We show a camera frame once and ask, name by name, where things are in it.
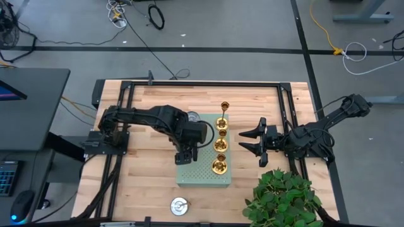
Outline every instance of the wooden tabletop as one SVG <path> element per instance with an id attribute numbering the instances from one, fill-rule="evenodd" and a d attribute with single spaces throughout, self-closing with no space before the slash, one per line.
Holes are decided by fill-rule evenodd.
<path id="1" fill-rule="evenodd" d="M 107 80 L 97 112 L 98 121 L 106 108 L 116 105 L 120 80 Z M 307 83 L 291 83 L 299 125 L 316 121 Z M 289 114 L 286 93 L 286 111 Z M 127 94 L 123 106 L 126 106 Z M 219 86 L 136 86 L 132 107 L 151 108 L 155 105 L 172 105 L 185 112 L 201 114 L 221 113 L 220 104 L 229 102 L 230 147 L 232 152 L 232 183 L 226 189 L 184 188 L 175 183 L 175 148 L 167 136 L 151 127 L 133 125 L 129 128 L 128 153 L 123 158 L 117 200 L 113 219 L 152 221 L 250 223 L 243 217 L 244 199 L 252 199 L 253 188 L 262 173 L 281 168 L 289 171 L 282 152 L 268 151 L 269 163 L 258 166 L 259 158 L 238 145 L 238 142 L 257 143 L 255 139 L 240 137 L 239 132 L 255 128 L 260 117 L 267 124 L 275 124 L 283 132 L 278 95 L 269 87 L 219 87 Z M 79 215 L 98 192 L 104 169 L 105 156 L 98 155 L 84 169 L 74 204 L 72 216 Z M 331 180 L 325 161 L 306 158 L 307 172 L 312 187 L 328 214 L 338 219 Z M 190 203 L 188 212 L 174 216 L 170 211 L 171 200 L 183 197 Z M 103 215 L 107 212 L 109 192 L 104 200 Z"/>

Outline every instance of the green perforated box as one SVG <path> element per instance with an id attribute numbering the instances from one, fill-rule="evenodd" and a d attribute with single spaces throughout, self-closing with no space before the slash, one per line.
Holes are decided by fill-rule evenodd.
<path id="1" fill-rule="evenodd" d="M 200 114 L 201 120 L 209 122 L 215 130 L 215 138 L 208 146 L 199 149 L 198 160 L 193 161 L 191 164 L 177 166 L 177 184 L 180 187 L 227 187 L 232 183 L 231 171 L 231 147 L 230 147 L 230 130 L 227 129 L 226 140 L 229 144 L 228 149 L 223 154 L 226 156 L 227 171 L 218 175 L 211 169 L 213 160 L 216 159 L 219 152 L 213 149 L 213 143 L 218 139 L 218 130 L 216 129 L 215 122 L 217 118 L 221 117 L 220 114 Z M 225 118 L 230 122 L 229 116 L 225 114 Z M 206 141 L 211 138 L 211 130 L 208 127 Z"/>

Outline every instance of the round metal lid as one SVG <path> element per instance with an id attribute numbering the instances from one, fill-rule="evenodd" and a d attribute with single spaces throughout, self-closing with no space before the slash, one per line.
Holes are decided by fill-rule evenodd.
<path id="1" fill-rule="evenodd" d="M 177 197 L 171 202 L 171 212 L 173 215 L 181 216 L 188 211 L 188 202 L 184 198 Z"/>
<path id="2" fill-rule="evenodd" d="M 198 122 L 201 120 L 201 117 L 197 112 L 189 111 L 187 114 L 188 114 L 188 120 L 191 122 Z"/>

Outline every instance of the desk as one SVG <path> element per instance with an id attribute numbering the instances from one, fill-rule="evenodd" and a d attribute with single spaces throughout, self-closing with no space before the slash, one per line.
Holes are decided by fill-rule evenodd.
<path id="1" fill-rule="evenodd" d="M 30 189 L 32 181 L 35 197 L 27 217 L 31 221 L 46 194 L 55 152 L 83 161 L 81 148 L 49 132 L 69 74 L 68 69 L 0 69 L 0 80 L 28 96 L 0 102 L 0 160 L 22 161 L 13 195 L 0 197 L 0 226 L 10 224 L 14 200 Z"/>
<path id="2" fill-rule="evenodd" d="M 120 85 L 120 80 L 105 82 L 96 125 L 104 110 L 116 105 Z M 315 121 L 307 83 L 291 83 L 291 87 L 298 123 Z M 290 119 L 286 94 L 283 96 Z M 125 97 L 123 106 L 126 106 L 127 100 Z M 238 142 L 256 143 L 257 140 L 240 137 L 238 133 L 255 128 L 260 117 L 266 117 L 268 124 L 275 124 L 278 131 L 283 131 L 276 89 L 257 86 L 135 86 L 132 107 L 151 108 L 169 104 L 186 112 L 192 110 L 200 114 L 218 114 L 222 101 L 230 103 L 226 113 L 230 121 L 231 185 L 226 189 L 180 188 L 175 183 L 175 148 L 167 136 L 150 127 L 132 125 L 129 128 L 128 153 L 122 162 L 113 220 L 143 221 L 145 216 L 151 216 L 152 221 L 163 222 L 250 223 L 241 211 L 246 206 L 244 199 L 252 199 L 258 178 L 262 173 L 278 167 L 288 170 L 289 165 L 282 152 L 268 151 L 269 163 L 266 168 L 260 168 L 258 158 L 238 145 Z M 98 155 L 85 165 L 72 216 L 79 215 L 98 192 L 104 162 L 105 156 Z M 330 216 L 338 219 L 326 163 L 320 158 L 306 158 L 306 165 L 312 187 L 322 200 L 323 207 Z M 171 213 L 169 204 L 175 197 L 184 197 L 190 202 L 187 214 L 177 217 Z M 105 203 L 108 198 L 107 193 L 103 216 L 106 215 Z"/>

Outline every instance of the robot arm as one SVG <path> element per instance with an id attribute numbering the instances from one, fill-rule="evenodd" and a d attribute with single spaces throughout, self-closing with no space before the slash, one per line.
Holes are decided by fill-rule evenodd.
<path id="1" fill-rule="evenodd" d="M 176 165 L 188 164 L 198 159 L 198 143 L 204 143 L 207 126 L 203 122 L 188 121 L 188 114 L 170 105 L 149 110 L 110 106 L 104 111 L 98 128 L 105 136 L 104 142 L 118 147 L 122 143 L 118 123 L 148 125 L 169 137 L 177 148 Z"/>
<path id="2" fill-rule="evenodd" d="M 331 112 L 318 122 L 310 122 L 292 128 L 284 134 L 278 133 L 275 125 L 266 126 L 266 119 L 261 117 L 257 128 L 241 132 L 239 135 L 249 138 L 260 138 L 257 144 L 239 143 L 256 156 L 260 156 L 259 166 L 265 167 L 268 163 L 267 149 L 284 151 L 285 155 L 294 158 L 304 156 L 314 156 L 326 159 L 328 162 L 334 161 L 334 154 L 331 148 L 334 146 L 334 139 L 327 131 L 343 119 L 351 117 L 365 117 L 372 104 L 367 102 L 362 96 L 352 94 L 345 97 L 341 107 Z"/>

